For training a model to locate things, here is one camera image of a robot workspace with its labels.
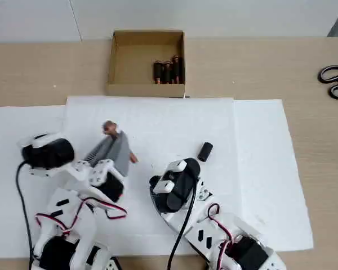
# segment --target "white paper sheet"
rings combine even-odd
[[[235,101],[244,219],[277,251],[313,247],[286,115],[280,100]]]
[[[99,238],[109,239],[115,255],[170,253],[175,234],[154,208],[149,180],[161,175],[169,162],[196,157],[206,141],[214,149],[207,162],[201,164],[201,177],[227,203],[229,211],[241,213],[233,114],[231,98],[68,98],[65,134],[77,156],[83,158],[103,138],[101,126],[110,119],[126,132],[139,159],[130,166],[129,182],[120,202],[128,209],[127,218],[112,221],[100,215],[99,223],[106,235]],[[117,239],[115,245],[111,239]],[[133,240],[140,243],[140,239],[141,245],[132,244]],[[193,252],[186,244],[177,253]]]
[[[0,258],[28,257],[29,247],[21,202],[15,186],[15,172],[22,162],[17,142],[35,134],[61,129],[65,106],[0,107]],[[34,214],[45,210],[58,179],[20,174],[33,240],[39,227]]]

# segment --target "wooden table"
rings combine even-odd
[[[0,106],[62,105],[68,95],[102,95],[110,42],[0,44]],[[281,98],[314,233],[314,250],[282,253],[288,269],[338,269],[338,101],[317,82],[338,65],[338,38],[187,39],[186,94]],[[120,258],[123,269],[165,269],[166,256]],[[25,259],[0,269],[26,269]],[[203,269],[179,256],[172,269]]]

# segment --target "scissors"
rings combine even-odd
[[[338,90],[338,75],[333,76],[333,77],[329,77],[329,78],[325,78],[324,74],[329,70],[337,70],[338,71],[338,66],[328,66],[328,67],[325,67],[324,69],[322,69],[318,73],[318,80],[321,83],[334,83],[334,82],[337,83],[336,85],[333,85],[332,87],[330,87],[328,89],[328,94],[332,98],[335,98],[336,100],[338,100],[338,93],[336,93],[336,91]]]

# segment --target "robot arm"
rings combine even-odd
[[[171,163],[163,176],[150,180],[152,200],[167,224],[180,231],[195,184],[195,203],[183,236],[211,269],[286,270],[277,253],[262,244],[257,230],[236,215],[220,211],[219,202],[199,179],[199,172],[196,160],[184,159]]]
[[[31,166],[31,174],[52,177],[66,171],[74,177],[65,188],[55,191],[46,211],[35,216],[41,234],[33,250],[31,269],[119,269],[109,247],[95,238],[98,228],[94,209],[105,210],[108,219],[124,218],[127,214],[114,202],[123,193],[133,154],[126,134],[110,123],[115,128],[83,160],[76,162],[73,147],[61,133],[21,141],[22,155]]]

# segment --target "open cardboard box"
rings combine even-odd
[[[155,84],[153,79],[153,63],[170,60],[174,55],[184,58],[183,31],[114,31],[108,95],[183,97],[185,84]]]

